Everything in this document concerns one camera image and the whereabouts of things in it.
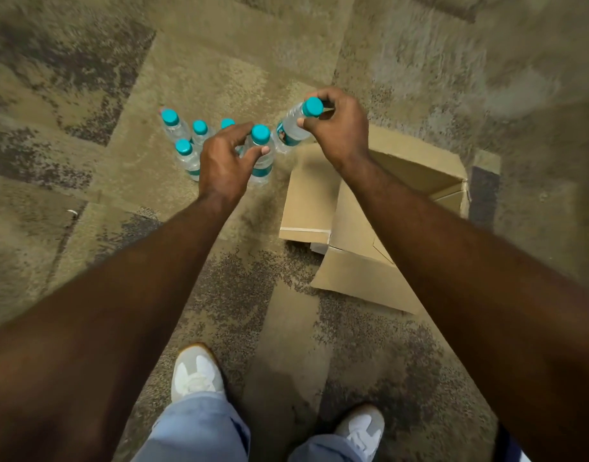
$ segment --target person's left arm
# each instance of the person's left arm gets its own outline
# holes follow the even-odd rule
[[[0,328],[0,460],[110,460],[225,221],[252,124],[206,141],[199,196],[155,232]]]

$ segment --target clear plastic bottle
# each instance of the clear plastic bottle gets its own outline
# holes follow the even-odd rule
[[[192,129],[192,134],[191,134],[192,142],[194,143],[194,146],[196,146],[196,148],[200,149],[200,152],[202,152],[204,142],[207,139],[209,139],[211,136],[213,136],[213,134],[215,134],[215,133],[213,132],[213,130],[211,128],[209,128],[206,121],[203,121],[203,120],[196,120],[192,124],[191,129]]]
[[[308,116],[318,117],[321,115],[323,109],[322,101],[318,97],[310,97],[305,102],[292,107],[275,129],[273,140],[275,141],[277,152],[286,154],[303,139],[309,138],[311,134],[300,128],[296,121],[299,118]]]
[[[197,182],[200,179],[200,153],[195,151],[187,139],[179,139],[175,143],[177,159],[181,166]]]
[[[258,159],[258,162],[254,165],[252,170],[252,176],[249,178],[249,182],[256,185],[264,185],[268,182],[271,170],[273,169],[273,159],[275,158],[275,145],[271,140],[271,130],[265,125],[255,125],[252,128],[251,135],[247,136],[243,150],[241,151],[241,157],[245,155],[245,152],[249,148],[254,146],[269,146],[270,151],[267,155],[264,155]]]
[[[162,128],[172,142],[176,143],[179,139],[191,139],[190,127],[187,126],[185,120],[179,118],[173,109],[164,108],[160,112],[160,116],[162,117]]]
[[[224,118],[223,120],[221,120],[221,129],[227,128],[228,126],[231,126],[233,124],[236,123],[232,118]],[[243,146],[235,147],[235,151],[237,152],[239,157],[241,157],[241,151],[243,151]]]

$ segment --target shoe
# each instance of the shoe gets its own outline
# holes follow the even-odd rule
[[[336,435],[346,438],[363,452],[365,462],[371,462],[376,455],[383,432],[384,417],[371,404],[354,408],[335,430]]]
[[[195,392],[217,392],[226,395],[217,360],[209,348],[200,342],[179,353],[170,385],[173,402]]]

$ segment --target jeans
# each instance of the jeans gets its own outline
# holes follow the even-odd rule
[[[197,392],[170,404],[134,462],[245,462],[251,433],[221,394]],[[321,434],[295,449],[288,462],[364,462],[346,438]]]

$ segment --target open cardboard box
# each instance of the open cardboard box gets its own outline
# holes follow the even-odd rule
[[[403,183],[461,217],[468,216],[467,174],[459,156],[373,125],[369,149],[374,160]],[[314,251],[326,253],[312,287],[421,312],[421,302],[320,146],[303,145],[296,152],[280,238],[310,243]]]

